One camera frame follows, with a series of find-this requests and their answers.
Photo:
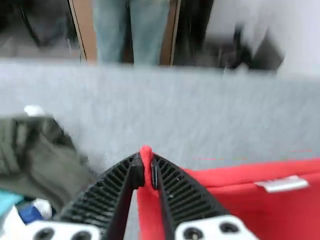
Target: person's leg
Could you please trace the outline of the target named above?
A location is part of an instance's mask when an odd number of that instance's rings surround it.
[[[134,64],[159,64],[169,9],[169,0],[130,0]]]
[[[94,0],[93,22],[97,60],[120,63],[127,25],[127,0]]]

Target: olive green cloth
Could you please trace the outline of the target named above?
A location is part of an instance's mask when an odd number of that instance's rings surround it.
[[[53,118],[0,119],[0,189],[49,200],[59,212],[95,180]]]

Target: white wall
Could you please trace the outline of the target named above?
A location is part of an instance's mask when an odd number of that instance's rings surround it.
[[[285,55],[280,73],[320,74],[320,0],[215,0],[207,36],[232,35],[236,23],[253,51],[268,31]]]

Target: red fabric bag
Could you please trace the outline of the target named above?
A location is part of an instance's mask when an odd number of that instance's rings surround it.
[[[151,184],[153,153],[150,147],[144,146],[140,154],[145,174],[145,185],[137,191],[140,239],[164,240],[158,192]],[[260,240],[320,239],[320,158],[184,170]],[[309,186],[269,193],[255,184],[293,175],[307,180]]]

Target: gray table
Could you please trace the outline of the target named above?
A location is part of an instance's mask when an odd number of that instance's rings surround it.
[[[192,169],[286,161],[320,156],[319,80],[0,62],[0,114],[42,106],[98,173],[144,144]],[[127,239],[137,222],[133,204]]]

